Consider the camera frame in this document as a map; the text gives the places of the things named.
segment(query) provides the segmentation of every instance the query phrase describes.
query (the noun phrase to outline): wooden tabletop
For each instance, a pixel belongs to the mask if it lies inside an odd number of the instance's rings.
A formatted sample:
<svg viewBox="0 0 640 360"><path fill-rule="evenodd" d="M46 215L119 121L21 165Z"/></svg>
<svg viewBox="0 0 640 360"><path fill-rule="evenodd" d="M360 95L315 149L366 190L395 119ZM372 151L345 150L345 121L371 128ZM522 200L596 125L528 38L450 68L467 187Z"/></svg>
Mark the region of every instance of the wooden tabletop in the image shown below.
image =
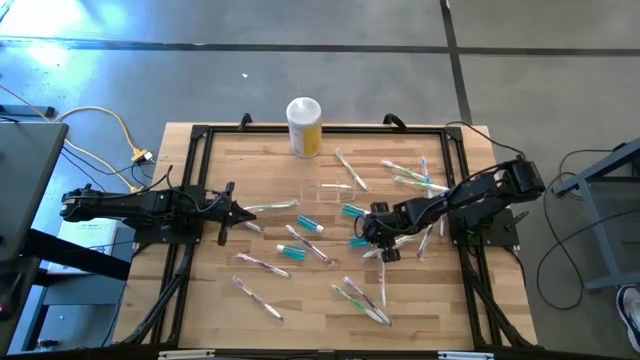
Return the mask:
<svg viewBox="0 0 640 360"><path fill-rule="evenodd" d="M173 165L172 183L180 183L192 125L167 124L154 181ZM486 127L477 128L488 133ZM494 164L488 141L466 128L463 135L471 173ZM415 258L422 238L420 233L417 241L401 249L401 261L387 264L385 310L393 319L392 327L374 322L332 292L331 284L349 291L342 283L342 278L349 276L381 306L376 260L363 262L361 255L365 250L348 246L348 238L353 235L353 218L341 214L343 204L317 202L311 191L310 184L318 179L321 182L352 181L334 155L338 147L371 189L366 193L358 191L350 201L360 207L369 208L374 201L387 201L392 205L422 194L417 188L393 181L394 173L380 164L383 159L419 171L420 155L424 154L429 159L434 183L446 185L440 141L431 135L325 134L321 153L312 159L300 159L291 155L288 134L217 134L207 188L221 190L226 182L234 181L234 199L245 207L290 199L298 199L301 205L258 214L255 223L265 227L264 233L253 232L242 225L234 227L224 247L216 244L218 226L206 225L191 271L181 348L463 350L473 347L460 262L456 248L450 244L448 231L443 239L433 236L425 261ZM298 214L316 219L325 227L323 234L314 235L296 226ZM278 244L301 245L286 232L286 224L307 235L334 258L338 266L329 268L310 253L301 263L277 253ZM166 246L153 245L134 259L116 327L116 340L130 334L157 299L166 252ZM235 260L239 252L285 269L293 278L284 279ZM520 333L535 343L517 262L501 248L487 248L487 261L497 303ZM232 284L234 275L275 307L284 322L278 323L252 303ZM173 300L165 319L165 333L170 327L172 308ZM483 333L489 339L486 313L482 306L479 310Z"/></svg>

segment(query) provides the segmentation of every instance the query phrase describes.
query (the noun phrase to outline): concrete floor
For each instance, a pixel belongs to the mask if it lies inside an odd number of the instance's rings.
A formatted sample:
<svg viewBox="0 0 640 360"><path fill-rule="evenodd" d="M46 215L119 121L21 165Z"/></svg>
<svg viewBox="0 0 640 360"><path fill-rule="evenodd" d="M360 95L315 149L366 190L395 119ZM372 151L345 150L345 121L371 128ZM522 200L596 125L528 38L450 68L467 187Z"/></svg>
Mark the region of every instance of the concrete floor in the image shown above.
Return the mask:
<svg viewBox="0 0 640 360"><path fill-rule="evenodd" d="M48 4L15 0L0 23L0 35L229 44L447 44L437 0ZM640 26L635 21L640 3L633 0L450 0L450 6L460 46L640 46ZM546 181L555 176L565 153L612 148L640 134L640 57L471 55L461 56L461 66L473 123L488 125L494 138L524 150ZM0 72L5 86L34 103L61 111L84 105L116 111L135 142L154 153L165 122L239 121L245 112L256 121L284 121L286 104L301 95L318 99L328 122L378 123L387 112L416 124L460 119L446 54L68 50L49 44L0 48ZM0 103L14 101L0 94ZM69 123L76 142L116 167L128 165L128 147L112 119L87 113ZM96 142L98 135L105 140ZM502 149L496 149L496 155L498 160L513 156ZM597 154L576 156L567 169L578 170L595 159ZM110 191L126 191L117 178L94 177ZM86 181L60 160L35 226L57 233L61 194ZM638 357L616 313L613 290L585 295L578 308L564 312L540 299L535 269L554 242L541 203L515 207L531 211L518 227L540 344L555 350ZM550 203L560 236L589 222L579 202L550 199ZM602 274L604 265L592 234L572 240L569 250L586 279ZM549 259L542 281L543 291L555 303L568 304L578 294L577 279L560 252ZM113 307L103 310L110 313ZM55 321L59 314L86 310L52 311ZM91 316L103 321L86 327L82 323ZM62 334L65 346L99 345L109 316L75 318L78 328L87 331L82 337ZM44 335L55 334L55 323L50 325L48 319L47 324Z"/></svg>

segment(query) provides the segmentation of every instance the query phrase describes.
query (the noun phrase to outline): black metal frame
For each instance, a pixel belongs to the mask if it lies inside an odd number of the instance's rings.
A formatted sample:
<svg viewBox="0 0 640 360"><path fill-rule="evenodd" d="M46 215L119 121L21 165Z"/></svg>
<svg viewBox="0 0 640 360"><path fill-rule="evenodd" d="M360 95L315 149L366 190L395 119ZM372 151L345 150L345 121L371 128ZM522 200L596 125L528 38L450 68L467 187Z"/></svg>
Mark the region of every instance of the black metal frame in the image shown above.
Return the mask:
<svg viewBox="0 0 640 360"><path fill-rule="evenodd" d="M243 120L238 125L194 125L191 130L191 138L189 142L189 149L187 151L187 159L185 162L185 170L183 173L182 184L188 185L191 183L191 177L193 173L193 165L195 163L196 149L198 143L202 140L204 141L204 152L201 160L200 173L198 175L197 186L202 186L204 188L205 181L207 178L207 172L209 168L209 160L211 156L211 150L213 147L213 138L215 134L219 133L243 133L243 134L251 134L251 133L287 133L288 128L285 124L283 125L269 125L269 126L251 126L247 125L252 123L251 116L249 114L245 114ZM324 134L397 134L401 133L403 135L435 135L438 136L441 144L442 156L444 158L445 165L445 175L447 178L447 184L449 187L453 187L456 183L455 173L453 169L452 155L450 150L450 140L453 140L453 144L456 149L458 162L460 165L460 171L462 178L469 176L469 169L467 165L466 153L464 150L462 131L460 128L447 128L444 127L407 127L404 125L402 120L400 120L397 116L393 114L387 114L384 118L383 124L394 124L395 126L388 127L367 127L367 126L323 126L322 132ZM169 282L172 278L173 269L175 267L175 261L177 257L177 244L169 245L169 251L167 252L167 258L165 262L165 268L162 278L162 283L160 287L160 293L162 293L166 287L169 285ZM191 249L187 249L189 251L193 251L194 245L188 245L187 248L191 247ZM480 269L479 277L480 281L486 287L488 294L492 296L491 293L491 284L489 279L489 271L487 268L487 261L484 253L484 248L482 245L476 246L476 259L478 263L478 268ZM464 247L458 247L458 252L460 255L460 259L462 261L463 256L468 258L468 250ZM167 342L177 346L178 339L180 337L180 330L182 325L182 317L184 313L184 307L186 302L186 292L188 288L188 274L191 270L191 261L188 263L187 267L187 278L182 283L179 291L178 298L176 301L174 318L171 325L170 335L167 339ZM463 272L463 283L465 289L465 297L467 300L467 310L469 314L469 322L471 327L471 335L473 339L473 344L475 348L479 346L486 345L481 330L480 330L480 320L478 316L478 309L475 300L474 288L471 283L471 279ZM154 327L151 332L151 343L159 344L161 342L161 334L164 324L164 309L162 313L158 317L158 320L154 324ZM496 323L494 317L491 315L489 310L487 309L487 314L489 315L489 328L491 332L491 344L493 345L502 345L500 331L498 329L498 324ZM289 350L255 350L260 353L260 356L264 355L287 355L290 353ZM251 350L247 349L237 349L234 351L232 349L226 350L218 350L216 352L217 355L222 355L224 352L225 356L232 355L240 355L244 354L245 356L251 352ZM347 355L351 356L353 352L345 352L345 357ZM383 355L387 352L378 352L378 351L370 351L364 352L362 355L366 354L366 357L370 357L371 355ZM397 356L398 353L390 352L389 356ZM433 351L416 351L416 352L402 352L402 354L424 358L425 356L432 356L436 352Z"/></svg>
<svg viewBox="0 0 640 360"><path fill-rule="evenodd" d="M211 150L213 148L213 137L216 133L287 133L288 128L286 125L268 125L268 126L247 126L252 123L251 116L245 114L243 120L238 125L194 125L191 131L191 138L189 142L189 149L187 153L187 159L185 162L185 171L183 173L182 184L187 185L191 183L191 177L193 172L193 165L195 163L196 149L201 139L204 139L204 153L201 160L200 173L198 175L198 182L196 186L205 186L207 172L209 168L209 160L211 156ZM464 150L462 131L460 128L445 128L445 127L415 127L410 128L404 125L402 120L397 118L393 114L387 114L383 124L394 124L394 126L388 127L366 127L366 126L324 126L322 128L325 134L394 134L400 133L403 135L436 135L440 139L442 155L444 158L445 173L447 178L447 184L449 187L453 187L456 183L455 173L453 170L452 156L450 146L450 140L454 141L455 149L457 152L458 161L460 164L460 171L462 178L469 176L469 169L467 165L466 153ZM169 245L169 251L165 261L164 274L161 285L161 298L153 307L151 313L153 318L156 318L155 322L149 321L144 325L146 329L153 323L153 329L151 333L150 343L141 344L140 342L129 342L115 344L107 348L98 349L76 349L71 351L53 352L53 353L32 353L23 355L14 355L10 358L16 359L113 359L119 357L122 360L127 359L156 359L158 354L162 351L176 351L176 350L189 350L178 349L178 340L180 338L180 331L182 328L182 319L184 314L184 307L186 305L186 295L189 285L189 273L191 271L193 252L195 251L195 245L185 245L185 254L188 254L183 258L185 268L181 270L183 275L182 280L176 285L176 276L173 273L175 267L175 261L177 256L178 244ZM613 357L574 354L557 351L548 351L539 346L533 346L522 338L517 330L509 323L508 319L500 307L493 300L491 292L491 284L489 279L487 261L484 252L484 246L480 243L477 246L473 246L476 249L476 259L478 265L478 273L473 271L471 267L471 261L469 258L469 249L465 246L458 246L458 253L460 257L461 272L463 278L463 286L465 291L465 298L467 303L467 310L469 315L469 326L471 329L471 337L473 341L473 352L492 353L496 359L592 359L592 360L604 360L604 359L617 359ZM162 328L164 323L164 312L166 303L168 301L166 297L167 292L173 293L172 290L178 289L177 301L175 305L174 317L171 324L171 330L167 341L160 342ZM487 308L487 314L489 319L489 330L491 334L491 342L487 343L480 328L480 320L478 316L478 309L475 294L480 296ZM500 329L505 331L505 335L510 339L511 346L503 346L501 341ZM414 359L437 359L441 356L446 358L446 353L435 350L425 351L390 351L390 350L310 350L310 349L210 349L202 350L202 353L206 353L206 356L223 356L223 357L238 357L238 358L255 358L255 359L282 359L282 358L316 358L318 360L337 360L337 359L351 359L351 358L367 358L367 359L397 359L397 358L414 358Z"/></svg>

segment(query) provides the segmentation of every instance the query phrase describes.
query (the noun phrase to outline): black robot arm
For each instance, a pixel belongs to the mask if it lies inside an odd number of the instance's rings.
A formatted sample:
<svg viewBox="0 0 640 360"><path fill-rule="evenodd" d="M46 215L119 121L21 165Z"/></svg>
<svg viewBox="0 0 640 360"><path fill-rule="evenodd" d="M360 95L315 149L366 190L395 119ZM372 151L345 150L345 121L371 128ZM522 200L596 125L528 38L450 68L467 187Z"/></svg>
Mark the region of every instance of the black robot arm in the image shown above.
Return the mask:
<svg viewBox="0 0 640 360"><path fill-rule="evenodd" d="M218 244L227 240L227 228L256 216L232 201L234 183L229 182L215 198L206 199L205 190L195 185L134 194L104 193L90 185L62 196L60 216L65 221L87 221L94 218L121 218L136 230L149 231L163 238L171 234L189 234L203 220L220 223Z"/></svg>
<svg viewBox="0 0 640 360"><path fill-rule="evenodd" d="M475 229L509 204L535 200L544 190L535 164L518 157L487 168L438 196L395 204L392 211L387 203L371 204L362 237L383 250L385 262L397 261L400 253L394 245L398 235L417 234L440 216L463 207L473 210L465 211L464 226Z"/></svg>

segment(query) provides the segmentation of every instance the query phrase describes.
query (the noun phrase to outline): green toothbrush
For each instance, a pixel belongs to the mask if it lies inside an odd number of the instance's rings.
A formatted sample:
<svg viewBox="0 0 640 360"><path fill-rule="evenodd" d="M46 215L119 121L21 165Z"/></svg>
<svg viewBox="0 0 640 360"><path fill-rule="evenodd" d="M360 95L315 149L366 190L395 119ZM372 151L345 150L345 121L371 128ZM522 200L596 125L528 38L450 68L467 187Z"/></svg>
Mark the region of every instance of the green toothbrush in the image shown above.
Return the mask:
<svg viewBox="0 0 640 360"><path fill-rule="evenodd" d="M373 312L372 310L368 309L362 302L352 298L351 296L349 296L349 294L347 294L346 292L342 291L342 289L340 288L340 286L338 285L331 285L331 288L333 289L333 291L335 291L336 293L344 296L347 298L347 300L349 300L349 302L351 302L353 305L355 305L355 307L357 307L360 311L362 311L363 313L367 314L367 316L369 316L370 318L372 318L373 320L379 322L382 325L387 325L387 323L382 320L380 318L380 316L378 316L375 312Z"/></svg>

